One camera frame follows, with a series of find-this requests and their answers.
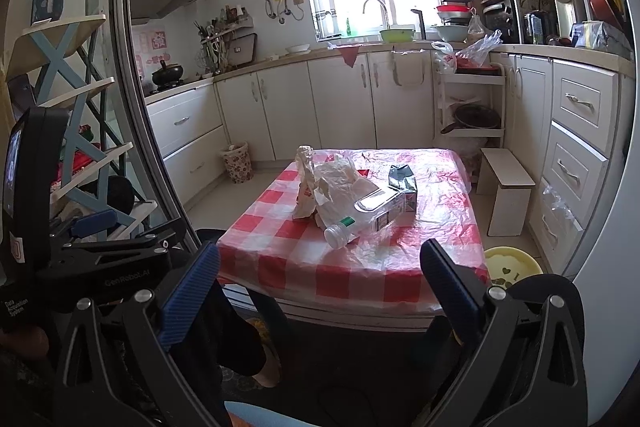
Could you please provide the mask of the white tiered storage rack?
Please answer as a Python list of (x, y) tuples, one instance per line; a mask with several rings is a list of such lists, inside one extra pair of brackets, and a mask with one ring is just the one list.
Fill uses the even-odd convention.
[(433, 69), (434, 145), (464, 148), (502, 147), (506, 139), (506, 70), (492, 63), (476, 69)]

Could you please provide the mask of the black wok on rack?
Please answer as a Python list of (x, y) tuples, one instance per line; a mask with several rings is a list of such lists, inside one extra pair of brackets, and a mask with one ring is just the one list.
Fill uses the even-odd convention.
[(441, 134), (447, 134), (457, 129), (498, 129), (501, 117), (490, 107), (482, 104), (459, 105), (452, 114), (454, 121), (440, 130)]

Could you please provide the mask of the small white stool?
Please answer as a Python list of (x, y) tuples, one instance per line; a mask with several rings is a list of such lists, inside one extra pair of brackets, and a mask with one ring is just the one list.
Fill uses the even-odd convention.
[(515, 237), (522, 234), (535, 181), (506, 148), (485, 148), (476, 193), (495, 197), (487, 235)]

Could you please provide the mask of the blue white folding shelf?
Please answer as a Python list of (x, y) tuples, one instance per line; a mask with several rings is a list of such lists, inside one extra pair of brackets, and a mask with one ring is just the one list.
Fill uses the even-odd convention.
[(71, 217), (113, 210), (108, 179), (125, 176), (134, 144), (119, 138), (107, 121), (107, 100), (116, 84), (93, 65), (104, 14), (40, 22), (15, 40), (6, 79), (38, 74), (35, 103), (66, 118), (49, 190), (51, 225)]

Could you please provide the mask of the yellow trash bin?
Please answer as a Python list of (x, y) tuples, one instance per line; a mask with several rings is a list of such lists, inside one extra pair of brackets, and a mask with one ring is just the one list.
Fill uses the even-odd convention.
[(509, 289), (527, 277), (544, 273), (540, 264), (525, 251), (510, 246), (485, 251), (486, 267), (492, 285)]

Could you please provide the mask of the blue green milk carton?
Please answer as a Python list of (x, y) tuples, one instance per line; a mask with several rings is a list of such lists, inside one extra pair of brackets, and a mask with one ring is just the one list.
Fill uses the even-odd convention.
[(401, 194), (404, 213), (414, 217), (418, 211), (418, 182), (411, 167), (391, 165), (387, 180), (388, 186)]

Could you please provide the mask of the white plastic bag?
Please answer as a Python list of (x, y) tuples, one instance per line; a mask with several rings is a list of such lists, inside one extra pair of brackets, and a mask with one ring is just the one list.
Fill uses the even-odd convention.
[(320, 228), (326, 228), (350, 216), (355, 202), (378, 191), (378, 186), (363, 176), (350, 158), (331, 153), (329, 160), (315, 162), (314, 153), (308, 145), (296, 150), (299, 187), (293, 218), (314, 217)]

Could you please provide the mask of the floral waste basket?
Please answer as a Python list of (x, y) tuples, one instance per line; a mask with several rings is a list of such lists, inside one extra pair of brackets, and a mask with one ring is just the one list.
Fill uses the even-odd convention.
[(253, 178), (250, 149), (246, 142), (229, 145), (220, 152), (220, 157), (233, 183), (244, 183)]

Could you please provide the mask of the clear plastic water bottle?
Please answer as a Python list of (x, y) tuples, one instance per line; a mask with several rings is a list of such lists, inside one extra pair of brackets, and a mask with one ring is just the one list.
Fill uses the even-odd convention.
[(333, 249), (345, 247), (363, 235), (382, 231), (404, 212), (400, 193), (378, 188), (354, 202), (345, 216), (324, 230), (324, 239)]

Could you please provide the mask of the black pot on stove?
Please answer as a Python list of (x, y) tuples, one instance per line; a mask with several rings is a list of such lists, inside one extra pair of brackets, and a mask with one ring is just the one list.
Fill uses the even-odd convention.
[(183, 75), (183, 67), (180, 64), (168, 64), (160, 60), (160, 68), (152, 74), (152, 83), (158, 89), (169, 89), (177, 86)]

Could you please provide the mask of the green wash basin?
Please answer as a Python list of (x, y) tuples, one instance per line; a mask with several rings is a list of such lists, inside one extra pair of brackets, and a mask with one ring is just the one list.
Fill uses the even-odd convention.
[(390, 28), (380, 31), (382, 41), (385, 43), (404, 43), (413, 42), (413, 29), (406, 28)]

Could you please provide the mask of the white kettle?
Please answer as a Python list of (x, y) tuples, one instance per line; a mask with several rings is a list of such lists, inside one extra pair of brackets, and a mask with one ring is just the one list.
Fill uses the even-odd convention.
[(587, 19), (584, 0), (553, 0), (559, 37), (570, 38), (573, 26)]

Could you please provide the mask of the red white checkered tablecloth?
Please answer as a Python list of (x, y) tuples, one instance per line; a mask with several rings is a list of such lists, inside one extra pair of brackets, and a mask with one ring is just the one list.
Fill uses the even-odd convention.
[(416, 180), (416, 208), (382, 220), (344, 205), (336, 220), (349, 229), (332, 247), (316, 217), (295, 218), (300, 173), (288, 165), (217, 243), (221, 276), (272, 297), (346, 309), (419, 313), (438, 301), (420, 268), (420, 249), (436, 239), (456, 265), (488, 280), (471, 183), (452, 150), (341, 150), (341, 156), (387, 191), (394, 166)]

